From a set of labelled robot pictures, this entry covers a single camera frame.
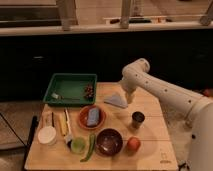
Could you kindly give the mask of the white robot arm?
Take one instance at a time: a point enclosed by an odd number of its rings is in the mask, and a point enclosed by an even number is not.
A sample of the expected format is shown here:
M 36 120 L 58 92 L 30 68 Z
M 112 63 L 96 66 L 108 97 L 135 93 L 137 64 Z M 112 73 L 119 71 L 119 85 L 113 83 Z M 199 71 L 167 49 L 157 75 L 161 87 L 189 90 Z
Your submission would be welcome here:
M 140 58 L 122 69 L 120 85 L 128 103 L 140 87 L 181 111 L 192 127 L 189 171 L 213 171 L 213 99 L 148 74 L 149 62 Z

